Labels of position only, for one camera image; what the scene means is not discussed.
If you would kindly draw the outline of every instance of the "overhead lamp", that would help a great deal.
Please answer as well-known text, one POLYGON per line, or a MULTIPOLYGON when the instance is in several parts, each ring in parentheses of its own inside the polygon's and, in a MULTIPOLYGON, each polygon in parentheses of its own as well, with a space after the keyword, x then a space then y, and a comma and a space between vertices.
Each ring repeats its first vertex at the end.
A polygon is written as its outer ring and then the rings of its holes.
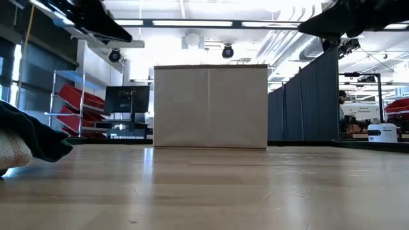
POLYGON ((232 26, 233 22, 230 21, 200 21, 200 20, 154 20, 154 26, 232 26))
POLYGON ((291 27, 296 29, 298 25, 292 22, 242 22, 244 27, 291 27))
POLYGON ((409 24, 391 24, 385 27, 385 29, 406 29, 409 24))
POLYGON ((142 26, 143 20, 115 20, 120 26, 142 26))

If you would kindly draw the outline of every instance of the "black fabric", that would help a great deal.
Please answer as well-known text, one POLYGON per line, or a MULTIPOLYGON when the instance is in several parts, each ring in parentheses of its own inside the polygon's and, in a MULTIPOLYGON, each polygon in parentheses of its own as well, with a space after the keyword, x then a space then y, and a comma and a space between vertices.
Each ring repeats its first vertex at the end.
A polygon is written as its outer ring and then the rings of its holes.
POLYGON ((0 169, 0 176, 3 176, 4 174, 7 173, 8 169, 0 169))
POLYGON ((299 25, 301 33, 337 41, 343 34, 353 38, 364 30, 382 30, 389 24, 409 20, 408 0, 338 0, 321 14, 299 25))
POLYGON ((109 139, 109 138, 83 138, 70 137, 67 141, 72 145, 78 144, 153 144, 152 139, 109 139))
POLYGON ((63 132, 42 124, 12 105, 0 101, 0 128, 12 129, 20 134, 34 157, 48 162, 57 162, 72 150, 63 132))

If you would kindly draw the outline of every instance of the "duct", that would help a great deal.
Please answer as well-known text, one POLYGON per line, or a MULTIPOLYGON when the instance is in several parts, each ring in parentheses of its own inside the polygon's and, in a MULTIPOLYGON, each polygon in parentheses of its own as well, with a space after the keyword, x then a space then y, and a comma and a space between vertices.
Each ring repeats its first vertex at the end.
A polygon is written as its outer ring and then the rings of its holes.
MULTIPOLYGON (((388 44, 388 46, 382 47, 382 48, 378 49, 378 51, 368 51, 368 50, 367 50, 366 52, 370 52, 370 53, 371 53, 371 56, 373 56, 373 55, 375 55, 375 54, 379 54, 379 53, 382 52, 383 50, 386 51, 386 50, 388 50, 388 49, 391 48, 391 47, 394 47, 394 46, 396 46, 396 45, 399 45, 400 43, 406 42, 406 41, 407 41, 407 38, 408 38, 408 37, 404 37, 402 40, 400 40, 400 41, 398 41, 398 42, 396 42, 396 43, 388 44)), ((353 67, 353 66, 359 64, 359 63, 360 63, 361 61, 363 61, 363 60, 365 60, 365 58, 364 58, 364 59, 361 59, 360 61, 356 61, 356 62, 351 63, 351 64, 349 64, 349 65, 343 66, 343 68, 353 67)), ((366 71, 368 71, 368 70, 370 70, 370 69, 372 69, 372 68, 375 68, 375 67, 377 67, 377 66, 378 66, 378 65, 373 66, 373 67, 371 67, 371 68, 369 68, 369 69, 367 69, 367 70, 364 70, 364 72, 366 72, 366 71)))
POLYGON ((396 65, 403 62, 402 59, 409 60, 409 54, 407 52, 405 52, 404 54, 399 55, 396 58, 400 59, 400 60, 390 59, 388 61, 383 62, 383 64, 379 63, 379 64, 377 64, 375 66, 372 66, 371 68, 367 68, 366 70, 362 71, 362 73, 369 73, 371 70, 377 70, 378 72, 382 72, 382 71, 385 71, 385 70, 390 71, 390 68, 388 68, 387 66, 396 66, 396 65))
MULTIPOLYGON (((326 10, 330 7, 332 7, 334 4, 334 2, 329 2, 327 5, 325 5, 324 7, 321 6, 321 4, 316 4, 314 5, 314 13, 313 15, 311 15, 311 17, 314 17, 318 14, 320 14, 323 10, 326 10)), ((283 63, 289 61, 294 54, 298 54, 301 53, 305 48, 307 48, 312 42, 319 42, 321 44, 321 42, 319 40, 316 40, 317 38, 315 36, 309 35, 309 34, 302 34, 302 33, 297 33, 296 35, 296 42, 294 42, 292 44, 292 46, 290 48, 288 48, 279 58, 277 58, 276 60, 273 60, 270 62, 270 66, 275 67, 275 69, 277 70, 280 66, 282 66, 283 63)), ((310 47, 311 50, 313 50, 313 47, 315 45, 318 45, 318 43, 315 43, 314 45, 312 45, 310 47)), ((312 55, 312 51, 305 51, 303 53, 303 55, 305 55, 307 57, 307 59, 311 58, 312 55)))
POLYGON ((321 40, 319 38, 313 38, 313 40, 308 43, 307 47, 300 52, 300 61, 313 61, 323 52, 321 40))
MULTIPOLYGON (((314 15, 314 10, 315 9, 313 7, 305 8, 304 13, 300 18, 298 18, 298 21, 305 21, 311 18, 314 15)), ((276 62, 277 59, 279 59, 280 56, 283 55, 286 52, 286 50, 290 48, 301 36, 301 34, 296 31, 287 31, 287 33, 289 34, 289 39, 284 44, 283 41, 281 42, 280 48, 274 52, 272 58, 269 59, 269 62, 267 64, 276 62)))
MULTIPOLYGON (((295 8, 287 8, 286 10, 282 10, 278 19, 277 20, 292 20, 295 15, 295 8)), ((266 39, 263 41, 263 46, 260 48, 259 52, 256 54, 256 57, 254 60, 257 61, 257 63, 261 64, 264 63, 264 61, 261 60, 261 58, 265 57, 268 53, 268 51, 272 48, 272 46, 275 45, 279 35, 282 33, 282 31, 270 31, 268 35, 266 36, 266 39)))
MULTIPOLYGON (((305 15, 305 10, 303 8, 295 7, 294 14, 289 20, 300 20, 305 15)), ((275 41, 270 44, 269 49, 265 52, 265 55, 259 60, 260 64, 268 63, 269 58, 277 57, 289 43, 291 43, 296 31, 279 31, 275 37, 275 41)))

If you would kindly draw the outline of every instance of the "ceiling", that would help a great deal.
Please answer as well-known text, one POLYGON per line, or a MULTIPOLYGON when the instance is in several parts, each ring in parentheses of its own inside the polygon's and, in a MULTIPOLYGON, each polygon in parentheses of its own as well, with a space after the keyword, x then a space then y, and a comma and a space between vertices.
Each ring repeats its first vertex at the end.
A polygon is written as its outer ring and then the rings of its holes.
MULTIPOLYGON (((115 19, 213 19, 305 21, 329 7, 332 0, 104 0, 115 19)), ((272 67, 270 81, 285 81, 322 53, 313 36, 296 31, 239 29, 178 29, 124 27, 144 49, 122 49, 127 59, 153 65, 264 63, 272 67), (204 48, 182 49, 183 37, 197 34, 204 48), (235 50, 232 59, 221 56, 224 44, 235 50)), ((365 32, 362 49, 339 62, 340 72, 374 71, 382 81, 409 82, 403 68, 409 59, 408 32, 365 32)), ((351 81, 341 77, 340 81, 351 81)), ((341 86, 356 90, 355 86, 341 86)), ((368 94, 373 93, 360 88, 368 94)))

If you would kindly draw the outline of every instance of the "wooden floor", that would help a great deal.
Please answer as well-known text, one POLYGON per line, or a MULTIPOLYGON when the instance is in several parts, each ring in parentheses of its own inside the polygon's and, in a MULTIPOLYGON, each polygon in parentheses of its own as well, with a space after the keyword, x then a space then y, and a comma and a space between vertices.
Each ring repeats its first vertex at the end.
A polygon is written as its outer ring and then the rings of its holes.
POLYGON ((76 146, 0 181, 1 229, 409 229, 409 155, 76 146))

